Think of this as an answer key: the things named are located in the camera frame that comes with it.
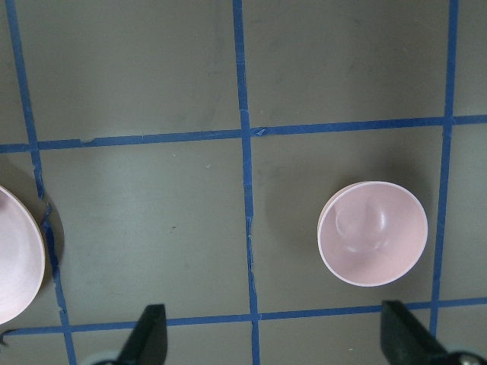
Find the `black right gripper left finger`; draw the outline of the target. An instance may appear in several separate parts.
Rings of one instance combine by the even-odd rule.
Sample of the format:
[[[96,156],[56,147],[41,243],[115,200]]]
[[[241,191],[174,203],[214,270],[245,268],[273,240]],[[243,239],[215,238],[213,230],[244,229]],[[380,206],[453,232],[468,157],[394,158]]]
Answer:
[[[145,307],[116,359],[116,364],[164,364],[167,359],[167,318],[164,304]]]

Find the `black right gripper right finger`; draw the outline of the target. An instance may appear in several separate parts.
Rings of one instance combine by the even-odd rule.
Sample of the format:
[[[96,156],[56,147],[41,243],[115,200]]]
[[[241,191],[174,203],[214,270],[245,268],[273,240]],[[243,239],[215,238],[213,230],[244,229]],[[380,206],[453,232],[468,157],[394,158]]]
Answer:
[[[381,350],[388,364],[446,364],[448,352],[397,300],[381,307]]]

